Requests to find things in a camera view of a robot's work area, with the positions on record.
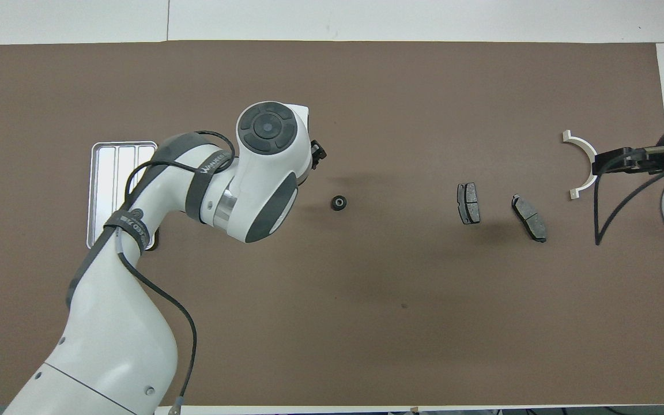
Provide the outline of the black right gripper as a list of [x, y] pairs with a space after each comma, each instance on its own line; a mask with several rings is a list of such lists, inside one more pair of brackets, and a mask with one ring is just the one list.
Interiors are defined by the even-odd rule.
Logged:
[[614, 157], [622, 159], [609, 166], [609, 173], [648, 173], [656, 174], [664, 171], [664, 145], [653, 145], [640, 149], [623, 147], [612, 152], [598, 153], [592, 162], [592, 175], [598, 176], [600, 170]]

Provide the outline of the silver metal tray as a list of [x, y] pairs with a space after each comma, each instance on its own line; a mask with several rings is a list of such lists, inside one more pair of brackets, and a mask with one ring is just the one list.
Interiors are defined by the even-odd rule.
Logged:
[[103, 224], [125, 199], [127, 179], [138, 165], [153, 157], [153, 141], [98, 142], [90, 151], [89, 213], [86, 246], [92, 248]]

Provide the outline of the curved dark brake pad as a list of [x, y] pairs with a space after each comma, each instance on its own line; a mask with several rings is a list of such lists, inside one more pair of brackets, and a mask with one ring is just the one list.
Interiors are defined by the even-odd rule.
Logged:
[[528, 236], [535, 242], [546, 243], [546, 239], [548, 238], [546, 224], [537, 211], [537, 208], [519, 194], [513, 196], [511, 207], [524, 226]]

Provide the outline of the rectangular dark brake pad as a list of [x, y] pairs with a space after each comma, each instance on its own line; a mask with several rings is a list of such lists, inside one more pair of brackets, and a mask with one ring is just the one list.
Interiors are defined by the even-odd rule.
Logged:
[[476, 184], [474, 182], [461, 182], [458, 184], [458, 213], [463, 224], [481, 223], [480, 206], [478, 202]]

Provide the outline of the brown table mat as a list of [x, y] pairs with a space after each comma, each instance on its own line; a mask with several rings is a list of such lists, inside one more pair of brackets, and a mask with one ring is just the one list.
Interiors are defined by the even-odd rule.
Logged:
[[195, 319], [187, 404], [664, 403], [662, 183], [597, 247], [561, 141], [657, 142], [655, 45], [171, 41], [0, 47], [0, 405], [63, 333], [92, 145], [233, 138], [262, 100], [327, 152], [287, 220], [243, 244], [171, 213], [138, 263]]

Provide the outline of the white semicircular bracket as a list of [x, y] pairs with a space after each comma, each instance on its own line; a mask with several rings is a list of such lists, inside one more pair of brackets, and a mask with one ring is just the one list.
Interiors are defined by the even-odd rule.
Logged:
[[595, 148], [593, 147], [590, 142], [587, 140], [584, 140], [580, 137], [577, 137], [572, 134], [572, 132], [569, 129], [566, 129], [562, 131], [561, 133], [561, 139], [564, 144], [570, 144], [574, 145], [575, 147], [579, 148], [582, 150], [583, 153], [585, 153], [587, 160], [588, 160], [588, 175], [587, 179], [583, 182], [583, 184], [579, 187], [574, 187], [572, 189], [569, 189], [568, 195], [569, 199], [574, 201], [580, 198], [580, 195], [582, 192], [585, 190], [589, 189], [593, 184], [595, 184], [595, 181], [597, 179], [597, 175], [593, 173], [593, 163], [595, 162], [595, 158], [597, 156], [597, 152]]

